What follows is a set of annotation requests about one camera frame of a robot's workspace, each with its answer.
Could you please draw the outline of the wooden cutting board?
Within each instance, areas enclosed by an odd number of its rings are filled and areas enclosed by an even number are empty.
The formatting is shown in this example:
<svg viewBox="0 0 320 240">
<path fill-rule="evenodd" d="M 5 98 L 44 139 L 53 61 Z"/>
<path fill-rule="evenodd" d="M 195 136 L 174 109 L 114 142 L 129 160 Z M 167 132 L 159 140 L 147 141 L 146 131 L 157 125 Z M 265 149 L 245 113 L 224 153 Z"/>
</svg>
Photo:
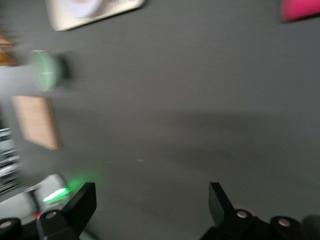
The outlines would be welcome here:
<svg viewBox="0 0 320 240">
<path fill-rule="evenodd" d="M 11 97 L 23 139 L 51 151 L 60 148 L 60 138 L 51 101 L 47 97 Z"/>
</svg>

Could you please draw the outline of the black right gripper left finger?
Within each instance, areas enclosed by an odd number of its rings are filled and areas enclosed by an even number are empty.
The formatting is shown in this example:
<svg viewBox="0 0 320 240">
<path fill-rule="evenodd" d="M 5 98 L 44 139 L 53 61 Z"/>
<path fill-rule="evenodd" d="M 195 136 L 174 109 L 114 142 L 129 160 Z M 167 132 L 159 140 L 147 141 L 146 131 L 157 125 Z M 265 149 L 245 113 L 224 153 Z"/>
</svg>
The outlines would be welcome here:
<svg viewBox="0 0 320 240">
<path fill-rule="evenodd" d="M 96 184 L 87 182 L 61 210 L 48 210 L 37 218 L 39 240 L 80 240 L 96 208 Z"/>
</svg>

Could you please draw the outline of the cream tray with bear print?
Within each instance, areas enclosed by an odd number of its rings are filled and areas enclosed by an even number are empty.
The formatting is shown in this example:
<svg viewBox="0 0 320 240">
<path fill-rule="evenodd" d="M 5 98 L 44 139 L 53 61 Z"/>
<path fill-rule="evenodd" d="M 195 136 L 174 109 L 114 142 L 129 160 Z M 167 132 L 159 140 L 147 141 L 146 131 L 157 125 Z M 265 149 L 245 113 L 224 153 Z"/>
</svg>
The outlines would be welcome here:
<svg viewBox="0 0 320 240">
<path fill-rule="evenodd" d="M 148 0 L 103 0 L 98 10 L 90 17 L 72 15 L 60 0 L 45 0 L 49 21 L 56 31 L 68 31 L 103 19 L 135 11 Z"/>
</svg>

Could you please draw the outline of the green ceramic bowl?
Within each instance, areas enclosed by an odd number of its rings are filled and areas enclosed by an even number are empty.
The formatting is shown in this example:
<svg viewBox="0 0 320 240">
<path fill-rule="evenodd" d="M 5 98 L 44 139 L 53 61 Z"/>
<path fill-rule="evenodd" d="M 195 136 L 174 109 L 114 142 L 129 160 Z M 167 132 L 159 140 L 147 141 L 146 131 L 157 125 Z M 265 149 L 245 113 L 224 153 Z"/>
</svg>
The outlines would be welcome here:
<svg viewBox="0 0 320 240">
<path fill-rule="evenodd" d="M 40 91 L 53 91 L 69 78 L 67 63 L 60 54 L 32 50 L 28 54 L 28 64 L 33 83 Z"/>
</svg>

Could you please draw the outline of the wooden peg drying rack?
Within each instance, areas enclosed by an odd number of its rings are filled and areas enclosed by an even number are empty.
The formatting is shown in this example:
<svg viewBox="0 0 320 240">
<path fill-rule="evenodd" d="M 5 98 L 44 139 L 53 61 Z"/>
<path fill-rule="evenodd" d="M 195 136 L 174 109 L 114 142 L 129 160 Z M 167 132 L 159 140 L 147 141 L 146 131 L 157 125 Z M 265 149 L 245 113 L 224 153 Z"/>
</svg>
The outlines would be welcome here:
<svg viewBox="0 0 320 240">
<path fill-rule="evenodd" d="M 15 61 L 10 55 L 13 43 L 0 30 L 0 66 L 14 66 Z"/>
</svg>

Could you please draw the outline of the pink folded cloth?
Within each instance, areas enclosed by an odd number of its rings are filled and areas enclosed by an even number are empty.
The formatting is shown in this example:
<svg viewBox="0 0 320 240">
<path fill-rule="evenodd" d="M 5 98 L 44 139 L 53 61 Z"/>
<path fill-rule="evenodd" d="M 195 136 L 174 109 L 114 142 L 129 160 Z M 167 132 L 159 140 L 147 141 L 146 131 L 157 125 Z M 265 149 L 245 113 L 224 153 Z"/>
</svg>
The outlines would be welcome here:
<svg viewBox="0 0 320 240">
<path fill-rule="evenodd" d="M 280 17 L 295 21 L 320 15 L 320 0 L 281 0 Z"/>
</svg>

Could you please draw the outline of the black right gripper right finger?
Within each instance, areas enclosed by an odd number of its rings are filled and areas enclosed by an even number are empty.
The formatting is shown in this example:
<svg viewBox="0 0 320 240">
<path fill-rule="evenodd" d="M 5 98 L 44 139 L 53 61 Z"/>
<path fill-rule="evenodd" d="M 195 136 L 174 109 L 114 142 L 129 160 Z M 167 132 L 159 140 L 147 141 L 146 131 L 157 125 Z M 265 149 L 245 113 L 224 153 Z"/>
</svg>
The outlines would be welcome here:
<svg viewBox="0 0 320 240">
<path fill-rule="evenodd" d="M 200 240 L 272 240 L 269 224 L 247 210 L 234 208 L 218 182 L 209 184 L 208 208 L 214 226 Z"/>
</svg>

